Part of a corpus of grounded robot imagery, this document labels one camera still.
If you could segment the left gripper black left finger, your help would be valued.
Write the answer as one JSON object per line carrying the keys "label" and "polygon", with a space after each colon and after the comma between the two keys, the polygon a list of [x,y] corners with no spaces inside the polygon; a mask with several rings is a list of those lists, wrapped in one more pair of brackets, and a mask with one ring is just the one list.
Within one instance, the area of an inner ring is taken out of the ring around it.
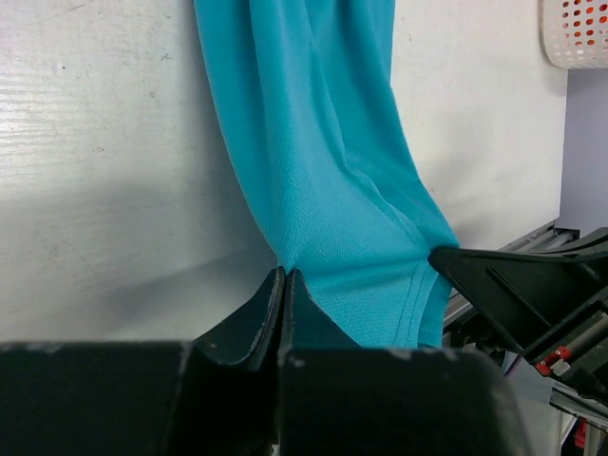
{"label": "left gripper black left finger", "polygon": [[5,455],[268,455],[285,283],[190,340],[1,346]]}

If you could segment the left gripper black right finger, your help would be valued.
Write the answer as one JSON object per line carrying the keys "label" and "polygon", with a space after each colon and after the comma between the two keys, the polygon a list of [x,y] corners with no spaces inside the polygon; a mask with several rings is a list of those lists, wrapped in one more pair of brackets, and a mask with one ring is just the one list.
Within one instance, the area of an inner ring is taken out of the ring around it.
{"label": "left gripper black right finger", "polygon": [[523,421],[500,370],[476,352],[366,349],[291,272],[279,345],[284,455],[519,455]]}

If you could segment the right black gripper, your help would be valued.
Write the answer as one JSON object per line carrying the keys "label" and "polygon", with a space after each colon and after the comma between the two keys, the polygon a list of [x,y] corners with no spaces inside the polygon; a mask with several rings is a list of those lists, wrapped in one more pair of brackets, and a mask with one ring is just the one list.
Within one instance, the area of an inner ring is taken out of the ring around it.
{"label": "right black gripper", "polygon": [[554,404],[607,416],[607,230],[538,253],[452,247],[428,261],[500,335],[555,382]]}

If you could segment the teal t shirt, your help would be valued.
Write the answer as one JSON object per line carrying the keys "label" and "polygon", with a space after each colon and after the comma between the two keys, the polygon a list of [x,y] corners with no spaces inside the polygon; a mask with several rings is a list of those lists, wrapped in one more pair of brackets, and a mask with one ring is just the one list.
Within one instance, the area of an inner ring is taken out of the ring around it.
{"label": "teal t shirt", "polygon": [[220,130],[256,224],[365,347],[437,347],[457,239],[423,185],[390,86],[391,1],[198,1]]}

